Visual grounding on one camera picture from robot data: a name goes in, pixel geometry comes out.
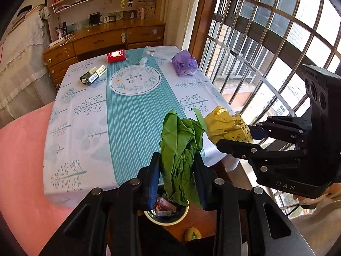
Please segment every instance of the black pants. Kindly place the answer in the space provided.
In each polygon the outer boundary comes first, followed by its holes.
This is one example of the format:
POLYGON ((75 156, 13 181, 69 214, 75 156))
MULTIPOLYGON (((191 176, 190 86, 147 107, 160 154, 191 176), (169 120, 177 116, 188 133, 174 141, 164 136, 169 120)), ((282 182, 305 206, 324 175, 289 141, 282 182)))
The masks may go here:
POLYGON ((184 245, 145 215, 139 216, 139 237, 142 256, 212 256, 213 252, 214 236, 184 245))

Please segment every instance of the green crumpled paper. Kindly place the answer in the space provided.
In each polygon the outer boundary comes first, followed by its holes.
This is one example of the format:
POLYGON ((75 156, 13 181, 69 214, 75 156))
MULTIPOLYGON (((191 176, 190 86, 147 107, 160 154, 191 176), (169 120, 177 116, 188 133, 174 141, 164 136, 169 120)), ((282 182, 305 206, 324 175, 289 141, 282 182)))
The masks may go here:
POLYGON ((187 200, 200 204, 194 182, 194 154, 201 152, 206 123, 198 109, 192 108, 197 121, 179 118, 174 110, 166 114, 161 133, 161 173, 168 198, 188 206, 187 200))

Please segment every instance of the camera lens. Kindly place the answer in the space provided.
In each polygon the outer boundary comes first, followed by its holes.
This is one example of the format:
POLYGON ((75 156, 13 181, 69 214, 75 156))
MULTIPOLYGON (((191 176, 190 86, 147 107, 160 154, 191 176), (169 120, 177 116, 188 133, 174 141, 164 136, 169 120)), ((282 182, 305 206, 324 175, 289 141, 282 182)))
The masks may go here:
POLYGON ((311 93, 311 96, 314 98, 314 100, 316 100, 316 88, 315 88, 315 85, 313 82, 311 82, 311 85, 310 85, 310 93, 311 93))
POLYGON ((309 82, 307 78, 304 80, 304 83, 306 85, 306 90, 309 90, 309 82))
POLYGON ((325 97, 324 97, 322 92, 320 92, 319 101, 320 101, 321 107, 323 109, 326 109, 326 99, 325 99, 325 97))

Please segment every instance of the hanging ornament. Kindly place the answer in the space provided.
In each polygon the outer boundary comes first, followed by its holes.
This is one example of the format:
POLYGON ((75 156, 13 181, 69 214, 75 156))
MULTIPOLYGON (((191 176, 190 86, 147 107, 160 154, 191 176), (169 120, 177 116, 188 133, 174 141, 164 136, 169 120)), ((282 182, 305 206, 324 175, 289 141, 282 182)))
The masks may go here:
POLYGON ((132 7, 132 6, 133 6, 133 3, 134 3, 133 0, 129 0, 129 1, 128 1, 128 7, 132 7))
POLYGON ((121 8, 125 8, 126 7, 126 1, 125 0, 121 0, 121 8))

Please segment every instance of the drawer handle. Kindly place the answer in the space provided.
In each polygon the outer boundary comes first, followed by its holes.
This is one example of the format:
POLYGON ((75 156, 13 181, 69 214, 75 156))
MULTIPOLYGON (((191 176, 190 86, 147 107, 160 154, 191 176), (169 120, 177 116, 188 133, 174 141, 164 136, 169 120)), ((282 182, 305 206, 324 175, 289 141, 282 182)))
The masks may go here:
POLYGON ((103 42, 104 42, 104 40, 99 39, 99 40, 96 40, 96 41, 94 42, 94 44, 99 44, 99 43, 103 43, 103 42))

